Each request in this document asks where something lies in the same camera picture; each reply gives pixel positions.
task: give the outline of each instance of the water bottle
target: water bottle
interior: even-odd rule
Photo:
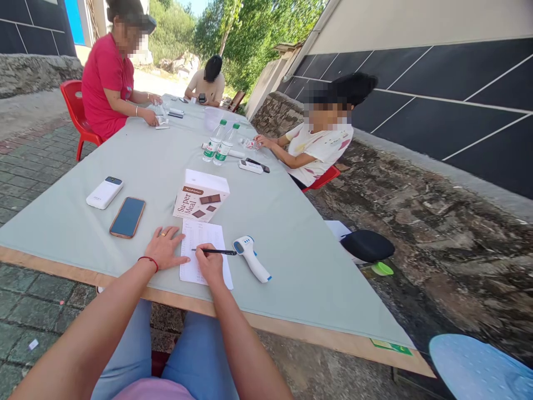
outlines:
[[[224,160],[228,156],[229,151],[232,149],[233,138],[237,134],[237,129],[239,128],[240,125],[234,123],[233,128],[230,129],[229,132],[226,133],[226,135],[224,135],[224,139],[222,139],[222,143],[220,144],[220,147],[217,150],[215,158],[213,158],[213,164],[220,166],[224,163]]]
[[[207,147],[204,151],[204,155],[202,157],[203,161],[210,162],[217,153],[222,138],[224,137],[224,131],[226,129],[227,123],[228,121],[226,121],[225,119],[221,119],[220,125],[217,126],[211,134],[211,138],[209,139],[209,143],[207,144]]]

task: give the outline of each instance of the sky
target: sky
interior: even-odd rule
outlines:
[[[197,17],[202,15],[202,12],[207,7],[207,3],[209,3],[209,0],[176,0],[178,3],[183,5],[183,7],[186,7],[187,4],[192,5],[192,11],[193,14]]]

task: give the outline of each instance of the stone wall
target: stone wall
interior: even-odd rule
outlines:
[[[252,124],[279,137],[303,109],[268,95]],[[354,139],[312,193],[354,230],[396,246],[392,265],[457,328],[533,364],[533,229],[442,176]]]
[[[76,57],[0,54],[0,98],[55,89],[82,74]]]

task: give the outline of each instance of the pink shirt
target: pink shirt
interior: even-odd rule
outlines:
[[[194,400],[179,383],[159,378],[143,378],[126,386],[113,400]]]
[[[122,100],[129,99],[133,71],[133,63],[128,57],[122,58],[113,35],[108,33],[96,41],[83,70],[82,98],[90,127],[103,139],[117,133],[127,118],[111,108],[104,88],[120,92]]]

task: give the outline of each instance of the hand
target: hand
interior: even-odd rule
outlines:
[[[161,99],[161,96],[159,96],[158,94],[148,93],[148,100],[154,106],[163,103],[163,99]]]
[[[149,108],[138,108],[137,115],[142,117],[146,123],[150,126],[158,126],[159,121],[157,121],[157,116],[155,112]]]
[[[259,145],[264,146],[266,148],[272,148],[272,146],[276,144],[272,139],[269,139],[268,137],[263,135],[257,135],[256,137],[254,137],[254,140]]]
[[[220,283],[224,284],[224,276],[222,275],[222,254],[204,253],[202,251],[202,249],[214,248],[215,247],[211,243],[199,244],[196,248],[198,266],[210,287]]]
[[[146,247],[144,255],[152,257],[161,270],[176,267],[190,261],[189,257],[176,257],[174,254],[177,246],[185,238],[184,234],[179,234],[172,238],[178,230],[178,227],[157,228],[152,240]]]

